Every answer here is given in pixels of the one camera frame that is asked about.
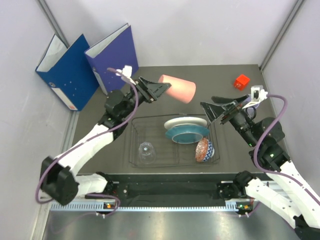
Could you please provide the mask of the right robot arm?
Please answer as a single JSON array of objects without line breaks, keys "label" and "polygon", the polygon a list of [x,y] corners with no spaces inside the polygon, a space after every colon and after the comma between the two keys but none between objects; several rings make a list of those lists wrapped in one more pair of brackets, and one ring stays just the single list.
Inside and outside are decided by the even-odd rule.
[{"label": "right robot arm", "polygon": [[285,97],[274,95],[283,101],[277,117],[267,117],[255,123],[247,109],[255,107],[271,94],[253,93],[240,98],[213,96],[212,103],[201,102],[211,123],[229,122],[242,139],[253,148],[249,152],[253,164],[276,182],[286,197],[272,190],[248,171],[239,172],[233,180],[233,192],[239,198],[252,197],[285,220],[301,240],[320,238],[320,197],[302,177],[291,157],[279,145],[285,134],[279,122],[288,106]]}]

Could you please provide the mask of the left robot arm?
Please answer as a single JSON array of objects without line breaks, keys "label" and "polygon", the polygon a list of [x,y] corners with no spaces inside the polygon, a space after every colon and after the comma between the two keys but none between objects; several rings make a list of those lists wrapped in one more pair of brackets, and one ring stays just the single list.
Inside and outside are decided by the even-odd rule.
[{"label": "left robot arm", "polygon": [[85,137],[62,154],[42,161],[35,192],[38,203],[40,191],[62,206],[85,195],[98,194],[106,199],[113,194],[114,187],[105,174],[79,175],[80,169],[124,132],[139,105],[156,101],[171,87],[169,83],[151,82],[143,77],[128,84],[131,89],[126,94],[118,89],[107,94],[104,115]]}]

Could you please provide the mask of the pink plastic cup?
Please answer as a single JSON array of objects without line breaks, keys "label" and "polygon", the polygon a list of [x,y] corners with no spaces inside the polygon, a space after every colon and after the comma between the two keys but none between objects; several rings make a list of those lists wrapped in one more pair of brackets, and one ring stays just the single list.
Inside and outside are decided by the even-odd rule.
[{"label": "pink plastic cup", "polygon": [[158,82],[170,84],[166,94],[182,103],[190,103],[195,96],[197,86],[192,81],[163,74]]}]

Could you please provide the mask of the lilac plastic cup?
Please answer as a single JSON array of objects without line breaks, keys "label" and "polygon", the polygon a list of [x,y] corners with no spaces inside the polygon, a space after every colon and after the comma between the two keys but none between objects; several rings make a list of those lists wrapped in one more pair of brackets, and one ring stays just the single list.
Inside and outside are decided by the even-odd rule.
[{"label": "lilac plastic cup", "polygon": [[245,112],[253,120],[257,116],[257,107],[259,106],[258,102],[249,103],[249,106],[245,108]]}]

